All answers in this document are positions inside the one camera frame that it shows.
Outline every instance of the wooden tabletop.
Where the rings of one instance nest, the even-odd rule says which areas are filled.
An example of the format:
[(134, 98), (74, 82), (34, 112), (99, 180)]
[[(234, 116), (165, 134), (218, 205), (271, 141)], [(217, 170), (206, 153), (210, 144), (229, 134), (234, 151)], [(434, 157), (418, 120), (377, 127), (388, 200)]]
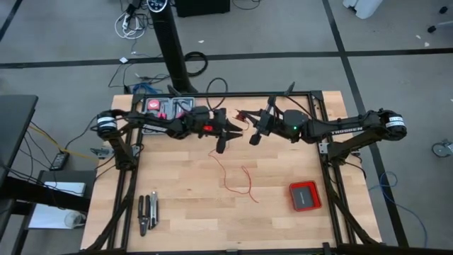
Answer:
[[(330, 119), (345, 118), (346, 109), (339, 91), (324, 91)], [(294, 97), (308, 108), (306, 97)], [(113, 108), (128, 111), (132, 96), (115, 96)], [(217, 104), (218, 98), (210, 100)], [(266, 106), (267, 98), (227, 98), (222, 107), (232, 123), (235, 109), (256, 111)], [(197, 105), (206, 104), (204, 98)], [(286, 98), (278, 98), (280, 109), (296, 108)], [(229, 142), (223, 154), (212, 153), (213, 137), (198, 139), (195, 135), (184, 140), (172, 140), (166, 135), (146, 136), (140, 156), (137, 187), (131, 219), (128, 251), (202, 251), (226, 249), (293, 249), (318, 248), (323, 242), (335, 246), (331, 218), (328, 212), (326, 189), (323, 184), (318, 149), (315, 144), (289, 141), (276, 135), (263, 137), (258, 146), (248, 143), (253, 128), (244, 136)], [(335, 136), (341, 141), (351, 134)], [(347, 162), (360, 165), (356, 158)], [(107, 164), (98, 173), (112, 166)], [(251, 194), (242, 195), (228, 188), (246, 192), (249, 186), (244, 166), (251, 177)], [(343, 182), (351, 213), (368, 232), (380, 241), (376, 218), (369, 199), (364, 176), (353, 166), (341, 166)], [(93, 190), (82, 248), (88, 247), (101, 233), (112, 215), (119, 171), (103, 174)], [(292, 206), (289, 185), (315, 181), (322, 208), (296, 212)], [(159, 194), (158, 226), (139, 235), (137, 202), (140, 195), (157, 191)], [(347, 240), (343, 217), (338, 211), (343, 240)], [(124, 218), (118, 229), (122, 230)], [(121, 232), (117, 235), (117, 246)]]

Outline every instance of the power strip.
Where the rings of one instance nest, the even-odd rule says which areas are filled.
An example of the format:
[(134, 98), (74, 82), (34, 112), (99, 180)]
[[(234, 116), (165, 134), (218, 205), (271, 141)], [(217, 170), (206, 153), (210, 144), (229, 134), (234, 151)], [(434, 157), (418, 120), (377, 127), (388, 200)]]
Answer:
[(54, 161), (50, 166), (50, 171), (60, 171), (63, 170), (64, 166), (68, 162), (69, 153), (67, 152), (59, 152), (55, 155)]

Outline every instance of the red device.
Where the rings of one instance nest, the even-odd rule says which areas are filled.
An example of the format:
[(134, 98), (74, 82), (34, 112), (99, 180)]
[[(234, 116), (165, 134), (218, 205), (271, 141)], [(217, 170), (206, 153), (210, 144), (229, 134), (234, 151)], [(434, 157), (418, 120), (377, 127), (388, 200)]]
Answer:
[(148, 102), (148, 110), (156, 110), (158, 111), (161, 108), (161, 104), (159, 100), (153, 99)]
[(296, 211), (302, 212), (321, 208), (321, 200), (314, 181), (291, 183), (289, 192)]

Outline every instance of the red wire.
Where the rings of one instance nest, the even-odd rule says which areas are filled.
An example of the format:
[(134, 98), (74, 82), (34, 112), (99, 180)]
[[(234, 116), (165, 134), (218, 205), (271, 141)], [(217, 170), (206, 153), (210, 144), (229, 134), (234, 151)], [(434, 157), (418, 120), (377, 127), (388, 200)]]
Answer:
[(215, 149), (213, 149), (210, 153), (207, 154), (207, 156), (215, 159), (215, 161), (217, 161), (217, 163), (220, 165), (220, 167), (223, 169), (224, 171), (224, 186), (225, 188), (228, 190), (228, 191), (231, 191), (231, 192), (235, 192), (235, 193), (238, 193), (238, 194), (241, 194), (241, 195), (246, 195), (248, 194), (250, 196), (250, 198), (253, 200), (253, 202), (255, 203), (259, 203), (253, 196), (252, 196), (252, 193), (251, 193), (251, 190), (252, 190), (252, 178), (250, 177), (250, 173), (248, 172), (248, 169), (245, 167), (245, 166), (241, 166), (241, 169), (242, 171), (247, 175), (247, 178), (248, 178), (248, 191), (247, 192), (241, 192), (241, 191), (235, 191), (235, 190), (232, 190), (230, 188), (228, 188), (227, 186), (227, 170), (225, 169), (225, 167), (220, 163), (220, 161), (211, 155), (211, 153), (213, 153), (213, 151), (215, 151)]

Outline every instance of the red box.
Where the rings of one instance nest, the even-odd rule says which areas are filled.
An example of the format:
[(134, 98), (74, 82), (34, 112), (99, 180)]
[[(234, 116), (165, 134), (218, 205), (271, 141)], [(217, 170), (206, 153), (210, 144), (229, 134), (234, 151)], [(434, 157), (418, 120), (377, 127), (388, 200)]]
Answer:
[(298, 212), (321, 208), (318, 189), (314, 181), (292, 183), (289, 185), (294, 209)]

